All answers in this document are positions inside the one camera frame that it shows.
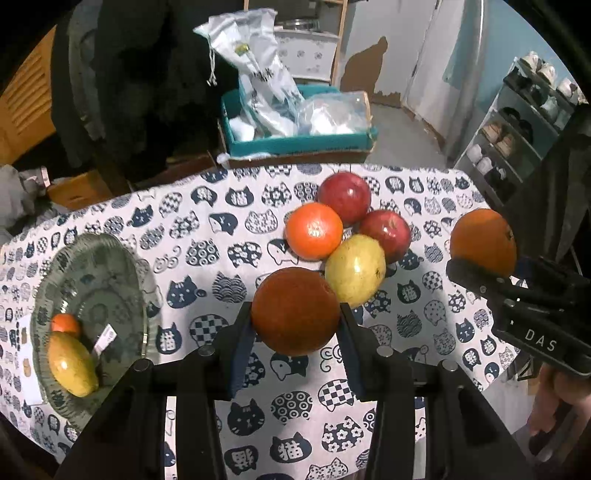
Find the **person's right hand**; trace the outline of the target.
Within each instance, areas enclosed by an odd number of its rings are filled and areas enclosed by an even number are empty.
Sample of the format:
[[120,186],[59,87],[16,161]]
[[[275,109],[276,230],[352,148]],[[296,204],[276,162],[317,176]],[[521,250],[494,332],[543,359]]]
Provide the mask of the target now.
[[590,379],[571,376],[548,364],[543,364],[539,373],[539,385],[528,428],[531,435],[550,432],[556,423],[555,414],[564,402],[577,415],[577,421],[585,428],[590,421]]

